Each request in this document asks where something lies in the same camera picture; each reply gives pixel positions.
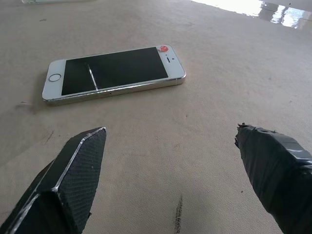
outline black screen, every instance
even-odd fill
[[[167,78],[156,47],[66,61],[62,95]]]

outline white smartphone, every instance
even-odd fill
[[[49,66],[42,98],[61,105],[177,85],[185,77],[169,45],[61,59]]]

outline home button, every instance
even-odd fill
[[[54,74],[49,77],[49,81],[54,82],[60,79],[60,74]]]

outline concrete floor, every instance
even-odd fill
[[[234,146],[237,123],[312,151],[311,31],[190,0],[0,0],[0,221],[81,131],[108,131],[84,234],[280,234]],[[49,63],[168,43],[186,82],[47,107]]]

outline phone bezel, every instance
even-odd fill
[[[161,46],[167,46],[169,50],[167,52],[161,52],[160,47]],[[61,60],[56,60],[53,61],[48,69],[46,81],[44,84],[43,92],[42,92],[42,98],[45,101],[50,101],[50,100],[55,100],[59,98],[70,98],[70,97],[76,97],[76,96],[81,96],[81,95],[90,95],[90,94],[96,94],[98,92],[109,92],[110,90],[118,90],[118,89],[123,89],[123,88],[129,88],[132,86],[137,86],[137,85],[145,85],[145,84],[150,84],[150,83],[155,83],[157,81],[163,82],[166,80],[173,80],[173,79],[179,79],[185,77],[185,71],[183,67],[181,66],[173,48],[170,45],[159,45],[159,46],[151,46],[149,48],[156,47],[158,54],[161,58],[161,61],[164,65],[164,68],[167,72],[168,77],[167,78],[162,78],[162,79],[156,79],[156,80],[148,80],[140,83],[131,83],[131,84],[126,84],[126,85],[121,85],[121,86],[114,86],[114,87],[109,87],[105,89],[98,89],[98,90],[92,90],[92,91],[87,91],[87,92],[80,92],[80,93],[75,93],[75,94],[69,94],[69,95],[61,95],[62,93],[62,87],[63,87],[63,78],[64,78],[64,72],[65,72],[65,65],[67,59],[61,59]],[[86,57],[93,57],[93,56],[99,56],[99,55],[105,55],[105,54],[97,54],[97,55],[91,55],[91,56],[83,56],[79,58],[86,58]],[[49,77],[54,74],[60,74],[61,78],[57,81],[50,81]]]

